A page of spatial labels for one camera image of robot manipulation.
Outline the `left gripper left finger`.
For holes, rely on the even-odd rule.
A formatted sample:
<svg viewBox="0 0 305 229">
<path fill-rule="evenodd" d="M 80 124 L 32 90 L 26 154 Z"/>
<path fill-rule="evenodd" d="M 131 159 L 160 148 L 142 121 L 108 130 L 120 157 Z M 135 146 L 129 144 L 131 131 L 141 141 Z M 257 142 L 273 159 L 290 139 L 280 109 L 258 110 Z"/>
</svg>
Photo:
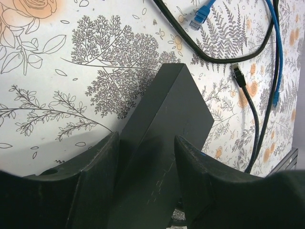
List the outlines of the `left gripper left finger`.
<svg viewBox="0 0 305 229">
<path fill-rule="evenodd" d="M 3 229 L 105 229 L 118 164 L 119 134 L 42 174 L 0 174 Z"/>
</svg>

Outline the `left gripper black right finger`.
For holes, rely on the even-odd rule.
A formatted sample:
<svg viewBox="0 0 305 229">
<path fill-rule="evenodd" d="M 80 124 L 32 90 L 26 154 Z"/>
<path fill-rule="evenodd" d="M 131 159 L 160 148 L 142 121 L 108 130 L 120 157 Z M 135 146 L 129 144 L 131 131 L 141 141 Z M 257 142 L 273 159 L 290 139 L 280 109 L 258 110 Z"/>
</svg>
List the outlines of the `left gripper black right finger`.
<svg viewBox="0 0 305 229">
<path fill-rule="evenodd" d="M 181 136 L 174 139 L 174 153 L 188 228 L 304 228 L 304 171 L 253 176 L 202 153 Z"/>
</svg>

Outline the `black network switch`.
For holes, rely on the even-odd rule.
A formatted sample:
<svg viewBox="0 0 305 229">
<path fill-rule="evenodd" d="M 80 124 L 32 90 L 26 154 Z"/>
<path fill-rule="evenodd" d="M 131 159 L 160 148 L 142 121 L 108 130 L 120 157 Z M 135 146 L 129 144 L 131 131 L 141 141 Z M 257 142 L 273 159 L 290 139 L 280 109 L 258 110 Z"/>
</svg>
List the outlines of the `black network switch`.
<svg viewBox="0 0 305 229">
<path fill-rule="evenodd" d="M 181 198 L 174 138 L 202 149 L 213 124 L 187 65 L 163 64 L 120 133 L 108 228 L 166 228 Z"/>
</svg>

